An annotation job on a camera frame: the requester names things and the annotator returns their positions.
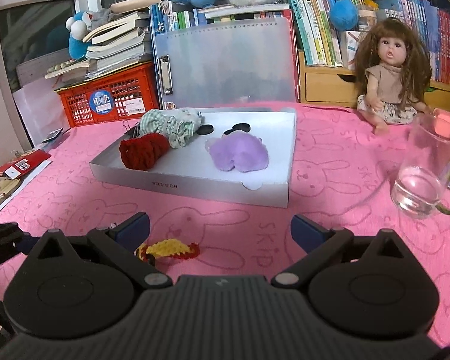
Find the purple fluffy bow hairclip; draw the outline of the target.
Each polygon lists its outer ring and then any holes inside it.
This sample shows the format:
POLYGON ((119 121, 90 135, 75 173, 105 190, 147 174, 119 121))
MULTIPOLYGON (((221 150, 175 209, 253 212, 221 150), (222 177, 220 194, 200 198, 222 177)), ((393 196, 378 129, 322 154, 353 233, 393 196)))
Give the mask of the purple fluffy bow hairclip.
POLYGON ((222 172, 256 172, 269 165, 269 154, 259 137, 235 130, 220 138, 210 138, 205 149, 215 167, 222 172))

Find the green checkered cloth pouch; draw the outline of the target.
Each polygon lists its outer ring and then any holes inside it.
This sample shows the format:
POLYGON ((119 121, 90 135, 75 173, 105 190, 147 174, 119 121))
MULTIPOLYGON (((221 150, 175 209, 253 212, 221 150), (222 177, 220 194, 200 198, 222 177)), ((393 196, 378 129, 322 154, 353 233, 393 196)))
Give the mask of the green checkered cloth pouch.
POLYGON ((165 136, 173 149, 185 147, 201 127, 201 112, 193 108, 173 110, 152 109, 139 122, 139 135, 159 133, 165 136))

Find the yellow red knitted item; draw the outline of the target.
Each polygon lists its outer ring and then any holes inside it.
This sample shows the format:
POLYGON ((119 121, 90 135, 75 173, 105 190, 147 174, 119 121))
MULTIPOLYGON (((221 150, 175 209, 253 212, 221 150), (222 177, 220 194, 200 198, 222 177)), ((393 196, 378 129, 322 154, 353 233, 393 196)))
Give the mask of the yellow red knitted item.
POLYGON ((143 243, 135 251, 136 257, 150 264, 162 258, 188 260, 196 258, 199 254, 199 244, 184 244, 175 238, 165 239, 149 245, 143 243))

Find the red paper packet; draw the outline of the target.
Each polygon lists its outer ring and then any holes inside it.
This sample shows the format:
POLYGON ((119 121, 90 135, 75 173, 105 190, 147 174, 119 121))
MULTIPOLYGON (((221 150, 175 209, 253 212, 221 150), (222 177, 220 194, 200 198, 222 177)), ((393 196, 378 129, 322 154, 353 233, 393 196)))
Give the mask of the red paper packet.
POLYGON ((49 158, 51 158, 51 155, 43 150, 27 152, 3 164, 0 167, 0 177, 6 177, 11 180, 20 179, 49 158))

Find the white cardboard box tray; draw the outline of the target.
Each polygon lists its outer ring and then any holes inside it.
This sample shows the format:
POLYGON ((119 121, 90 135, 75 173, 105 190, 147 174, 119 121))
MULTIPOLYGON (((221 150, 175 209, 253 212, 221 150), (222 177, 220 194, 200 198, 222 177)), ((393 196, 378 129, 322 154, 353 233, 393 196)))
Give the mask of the white cardboard box tray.
POLYGON ((295 109, 203 108, 201 113, 213 132, 194 137, 184 148, 170 150, 151 170, 132 170, 123 165, 119 145, 128 136, 122 135, 91 160, 93 176, 105 183, 157 193, 286 208, 297 131, 295 109), (235 124, 248 124, 250 134, 261 139, 269 155, 266 169, 222 172, 213 164, 207 146, 228 136, 235 124))

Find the black binder clip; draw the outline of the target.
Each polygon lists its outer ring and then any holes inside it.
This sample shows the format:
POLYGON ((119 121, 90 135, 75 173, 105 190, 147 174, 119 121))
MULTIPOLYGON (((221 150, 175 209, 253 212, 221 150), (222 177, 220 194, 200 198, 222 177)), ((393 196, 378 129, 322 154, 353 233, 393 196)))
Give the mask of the black binder clip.
POLYGON ((129 139, 139 137, 139 122, 135 123, 134 125, 131 125, 129 120, 123 120, 122 127, 124 127, 125 135, 129 139))

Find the clear glass mug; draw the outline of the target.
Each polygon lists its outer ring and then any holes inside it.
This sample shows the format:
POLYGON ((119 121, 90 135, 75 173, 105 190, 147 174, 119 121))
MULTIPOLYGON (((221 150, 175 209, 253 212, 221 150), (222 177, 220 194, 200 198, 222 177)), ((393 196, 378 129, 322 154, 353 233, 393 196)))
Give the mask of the clear glass mug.
POLYGON ((450 215, 450 208, 441 202, 450 181, 450 124, 446 135, 437 132, 444 122, 419 114, 411 124, 391 199, 414 219, 427 218, 436 211, 450 215))

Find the red plastic crate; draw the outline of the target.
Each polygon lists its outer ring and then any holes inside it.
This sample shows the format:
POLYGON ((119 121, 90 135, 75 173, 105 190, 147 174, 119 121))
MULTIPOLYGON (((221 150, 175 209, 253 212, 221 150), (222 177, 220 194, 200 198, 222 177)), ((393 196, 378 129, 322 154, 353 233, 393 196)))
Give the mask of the red plastic crate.
POLYGON ((153 63, 139 63, 57 90, 71 127, 136 119, 158 108, 153 63))

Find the wooden drawer organizer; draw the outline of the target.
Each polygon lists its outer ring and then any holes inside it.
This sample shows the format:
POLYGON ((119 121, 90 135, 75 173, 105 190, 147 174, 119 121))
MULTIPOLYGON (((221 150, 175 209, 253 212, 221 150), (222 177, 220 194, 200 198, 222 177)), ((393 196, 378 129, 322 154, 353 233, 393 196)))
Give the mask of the wooden drawer organizer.
MULTIPOLYGON (((359 96, 355 75, 345 68, 307 66, 302 50, 297 51, 299 63, 299 100, 304 104, 329 107, 355 108, 359 96)), ((450 83, 430 81, 424 94, 431 108, 450 111, 450 83)))

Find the pink phone stand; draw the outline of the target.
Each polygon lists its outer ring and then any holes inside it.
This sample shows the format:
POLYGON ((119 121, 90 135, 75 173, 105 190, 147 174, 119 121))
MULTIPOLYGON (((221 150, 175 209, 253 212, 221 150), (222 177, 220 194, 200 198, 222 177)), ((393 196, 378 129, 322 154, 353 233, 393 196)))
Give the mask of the pink phone stand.
POLYGON ((440 108, 433 109, 433 130, 441 137, 450 138, 450 111, 440 108))

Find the translucent file folder box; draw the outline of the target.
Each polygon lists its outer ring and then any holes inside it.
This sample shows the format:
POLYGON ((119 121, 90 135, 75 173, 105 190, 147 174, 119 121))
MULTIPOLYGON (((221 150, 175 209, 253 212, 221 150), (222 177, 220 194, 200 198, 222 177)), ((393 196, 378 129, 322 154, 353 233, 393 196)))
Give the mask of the translucent file folder box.
POLYGON ((298 100, 297 46, 291 9, 266 16, 153 30, 162 109, 298 100))

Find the brown haired baby doll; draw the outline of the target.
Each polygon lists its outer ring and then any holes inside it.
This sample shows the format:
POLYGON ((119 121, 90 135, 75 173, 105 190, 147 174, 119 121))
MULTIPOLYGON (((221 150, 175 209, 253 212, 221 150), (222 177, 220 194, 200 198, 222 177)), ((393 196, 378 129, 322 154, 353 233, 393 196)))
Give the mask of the brown haired baby doll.
POLYGON ((374 134, 432 113, 424 101, 432 74, 428 52, 399 19, 384 19, 367 32, 355 53, 354 74, 356 109, 374 134))

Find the row of upright books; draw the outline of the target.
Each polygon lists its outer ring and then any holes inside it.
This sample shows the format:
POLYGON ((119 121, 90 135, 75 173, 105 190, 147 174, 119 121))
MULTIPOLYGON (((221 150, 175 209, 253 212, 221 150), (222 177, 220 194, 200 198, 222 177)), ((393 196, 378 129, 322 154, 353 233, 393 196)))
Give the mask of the row of upright books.
POLYGON ((252 68, 296 61, 354 66, 366 0, 161 0, 152 5, 156 61, 166 67, 252 68))

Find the blue white plush toy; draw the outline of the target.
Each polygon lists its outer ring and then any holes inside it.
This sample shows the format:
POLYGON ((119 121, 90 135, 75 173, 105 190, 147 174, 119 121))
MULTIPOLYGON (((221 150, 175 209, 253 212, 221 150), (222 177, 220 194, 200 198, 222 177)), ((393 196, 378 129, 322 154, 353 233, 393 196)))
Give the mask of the blue white plush toy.
POLYGON ((71 59, 84 58, 90 42, 84 42, 84 38, 91 32, 91 19, 93 13, 90 11, 79 11, 74 16, 69 17, 65 22, 65 27, 69 32, 68 53, 71 59))

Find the blue plush ball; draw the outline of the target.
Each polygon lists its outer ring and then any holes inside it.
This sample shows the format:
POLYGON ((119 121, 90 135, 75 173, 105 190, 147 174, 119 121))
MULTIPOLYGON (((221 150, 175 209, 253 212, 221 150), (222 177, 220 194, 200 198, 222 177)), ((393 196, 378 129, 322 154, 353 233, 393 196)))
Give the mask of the blue plush ball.
POLYGON ((329 19, 339 32, 353 30, 359 22, 359 11, 351 0, 339 0, 330 8, 329 19))

